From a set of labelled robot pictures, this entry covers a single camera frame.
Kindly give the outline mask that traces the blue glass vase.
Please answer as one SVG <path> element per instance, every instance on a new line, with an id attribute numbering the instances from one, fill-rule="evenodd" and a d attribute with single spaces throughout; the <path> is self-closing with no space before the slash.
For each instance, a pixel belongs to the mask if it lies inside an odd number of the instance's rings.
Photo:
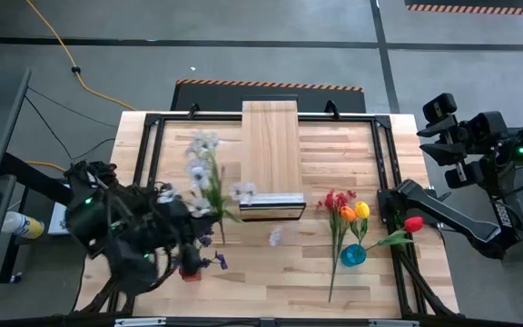
<path id="1" fill-rule="evenodd" d="M 340 261 L 346 267 L 354 267 L 364 263 L 367 259 L 365 249 L 357 243 L 345 247 L 340 253 Z"/>

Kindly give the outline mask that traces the red artificial tulip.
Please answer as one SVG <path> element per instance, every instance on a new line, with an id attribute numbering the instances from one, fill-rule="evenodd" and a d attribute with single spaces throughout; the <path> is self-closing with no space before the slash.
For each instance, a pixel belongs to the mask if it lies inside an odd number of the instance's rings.
<path id="1" fill-rule="evenodd" d="M 392 246 L 398 244 L 412 243 L 411 239 L 408 239 L 406 235 L 408 233 L 415 233 L 422 229 L 424 225 L 423 218 L 420 216 L 412 216 L 406 219 L 403 226 L 397 231 L 391 233 L 386 238 L 379 240 L 372 246 L 366 248 L 366 251 L 374 247 Z"/>

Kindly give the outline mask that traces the orange artificial tulip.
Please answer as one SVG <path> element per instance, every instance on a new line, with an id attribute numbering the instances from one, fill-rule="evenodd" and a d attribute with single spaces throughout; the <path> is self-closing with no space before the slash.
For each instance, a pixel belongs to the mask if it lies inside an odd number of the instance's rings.
<path id="1" fill-rule="evenodd" d="M 339 243 L 342 243 L 347 231 L 351 231 L 352 234 L 357 238 L 357 240 L 360 240 L 358 215 L 349 206 L 342 206 L 340 208 Z"/>

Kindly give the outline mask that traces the red blossom flower sprig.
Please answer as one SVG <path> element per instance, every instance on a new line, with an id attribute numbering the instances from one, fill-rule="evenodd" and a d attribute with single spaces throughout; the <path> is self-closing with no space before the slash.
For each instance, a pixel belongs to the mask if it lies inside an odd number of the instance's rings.
<path id="1" fill-rule="evenodd" d="M 335 190 L 330 190 L 323 201 L 319 202 L 318 207 L 326 210 L 329 218 L 329 227 L 331 231 L 331 281 L 329 289 L 329 299 L 328 302 L 331 302 L 333 291 L 334 291 L 334 282 L 336 271 L 338 267 L 338 261 L 340 259 L 340 253 L 342 251 L 342 243 L 339 243 L 340 235 L 340 208 L 342 206 L 349 206 L 350 201 L 356 198 L 356 193 L 353 191 L 347 192 L 336 192 Z"/>

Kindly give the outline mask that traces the white and yellow bottle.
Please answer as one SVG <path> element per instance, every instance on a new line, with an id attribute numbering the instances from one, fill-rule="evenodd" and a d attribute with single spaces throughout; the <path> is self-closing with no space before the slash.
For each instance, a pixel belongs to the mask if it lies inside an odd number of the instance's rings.
<path id="1" fill-rule="evenodd" d="M 7 212 L 2 225 L 2 233 L 12 233 L 25 239 L 37 239 L 44 233 L 45 224 L 35 218 L 18 212 Z"/>

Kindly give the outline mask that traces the white artificial flower sprig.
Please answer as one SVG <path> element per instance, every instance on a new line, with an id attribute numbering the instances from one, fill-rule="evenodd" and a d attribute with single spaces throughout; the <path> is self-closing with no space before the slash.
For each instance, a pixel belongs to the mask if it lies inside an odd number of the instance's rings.
<path id="1" fill-rule="evenodd" d="M 279 152 L 272 144 L 253 144 L 249 137 L 243 140 L 240 153 L 241 180 L 232 183 L 225 193 L 225 167 L 218 163 L 216 157 L 220 143 L 216 133 L 200 131 L 192 137 L 185 151 L 189 158 L 186 172 L 190 176 L 192 189 L 199 192 L 189 205 L 192 216 L 216 214 L 220 231 L 223 232 L 225 218 L 237 223 L 245 221 L 230 210 L 231 203 L 245 213 L 284 210 L 302 203 L 301 193 L 288 193 L 285 190 L 287 184 L 282 183 L 274 172 L 278 167 Z"/>

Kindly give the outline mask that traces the silver metal bracket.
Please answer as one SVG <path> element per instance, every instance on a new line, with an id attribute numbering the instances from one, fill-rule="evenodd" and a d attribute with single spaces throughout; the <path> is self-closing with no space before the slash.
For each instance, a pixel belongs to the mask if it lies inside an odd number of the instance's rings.
<path id="1" fill-rule="evenodd" d="M 115 320 L 113 327 L 163 327 L 166 322 L 165 317 L 125 318 Z"/>
<path id="2" fill-rule="evenodd" d="M 419 322 L 409 320 L 371 319 L 369 327 L 420 327 Z"/>

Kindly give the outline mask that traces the purple artificial flower sprig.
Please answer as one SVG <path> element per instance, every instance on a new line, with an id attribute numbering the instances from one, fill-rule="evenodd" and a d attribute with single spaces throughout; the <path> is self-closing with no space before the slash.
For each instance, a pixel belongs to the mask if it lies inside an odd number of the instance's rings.
<path id="1" fill-rule="evenodd" d="M 198 251 L 200 251 L 203 248 L 208 248 L 212 245 L 211 241 L 198 241 Z M 206 258 L 202 257 L 200 267 L 201 268 L 208 268 L 212 264 L 218 264 L 223 270 L 228 269 L 228 263 L 224 257 L 223 254 L 216 252 L 212 258 Z"/>

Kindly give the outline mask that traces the wooden shelf with black frame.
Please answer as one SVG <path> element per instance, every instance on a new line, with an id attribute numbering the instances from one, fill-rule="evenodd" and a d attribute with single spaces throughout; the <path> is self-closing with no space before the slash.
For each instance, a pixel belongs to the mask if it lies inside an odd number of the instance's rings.
<path id="1" fill-rule="evenodd" d="M 299 220 L 306 209 L 295 100 L 242 102 L 241 181 L 252 194 L 241 200 L 245 222 Z"/>

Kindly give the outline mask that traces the white printed sign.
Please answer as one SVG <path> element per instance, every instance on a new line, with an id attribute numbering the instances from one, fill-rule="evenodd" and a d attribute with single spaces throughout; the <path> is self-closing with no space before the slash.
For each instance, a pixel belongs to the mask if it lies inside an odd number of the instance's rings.
<path id="1" fill-rule="evenodd" d="M 63 204 L 55 203 L 48 225 L 50 235 L 67 235 L 69 232 L 65 223 L 66 207 Z"/>

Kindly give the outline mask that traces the yellow artificial tulip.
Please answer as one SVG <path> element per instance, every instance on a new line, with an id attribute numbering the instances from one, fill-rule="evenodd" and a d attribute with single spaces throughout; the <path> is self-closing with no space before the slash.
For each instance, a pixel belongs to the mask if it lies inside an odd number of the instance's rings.
<path id="1" fill-rule="evenodd" d="M 357 237 L 359 244 L 362 244 L 368 232 L 370 208 L 366 203 L 358 202 L 355 204 L 354 212 L 356 213 L 357 219 L 350 227 L 353 234 Z"/>

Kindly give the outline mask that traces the black mat with hazard stripe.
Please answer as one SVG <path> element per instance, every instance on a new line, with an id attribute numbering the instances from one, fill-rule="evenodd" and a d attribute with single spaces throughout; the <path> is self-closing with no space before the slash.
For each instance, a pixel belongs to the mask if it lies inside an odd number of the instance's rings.
<path id="1" fill-rule="evenodd" d="M 240 112 L 244 101 L 295 100 L 304 113 L 322 113 L 333 102 L 341 113 L 364 114 L 366 101 L 360 86 L 181 79 L 176 82 L 171 109 Z"/>
<path id="2" fill-rule="evenodd" d="M 523 0 L 403 0 L 416 12 L 523 15 Z"/>

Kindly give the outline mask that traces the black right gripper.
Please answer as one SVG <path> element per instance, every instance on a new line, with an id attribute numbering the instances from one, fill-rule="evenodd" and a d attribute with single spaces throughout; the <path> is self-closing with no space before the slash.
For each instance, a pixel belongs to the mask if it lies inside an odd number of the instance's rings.
<path id="1" fill-rule="evenodd" d="M 419 148 L 439 166 L 452 166 L 444 173 L 448 187 L 462 188 L 483 183 L 496 169 L 495 153 L 508 130 L 501 113 L 477 114 L 472 119 L 456 118 L 457 105 L 452 94 L 442 93 L 422 107 L 427 125 L 417 136 L 439 139 Z"/>

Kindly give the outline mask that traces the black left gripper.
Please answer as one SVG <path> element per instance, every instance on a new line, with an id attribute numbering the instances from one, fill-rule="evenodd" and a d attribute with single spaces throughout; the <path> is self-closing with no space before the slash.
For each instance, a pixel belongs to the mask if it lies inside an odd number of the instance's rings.
<path id="1" fill-rule="evenodd" d="M 180 200 L 162 203 L 161 211 L 179 246 L 180 270 L 183 272 L 183 277 L 194 276 L 202 265 L 202 259 L 195 246 L 196 237 L 198 241 L 211 241 L 214 235 L 212 225 L 218 222 L 218 216 L 207 213 L 194 217 Z M 208 227 L 197 233 L 195 226 Z"/>

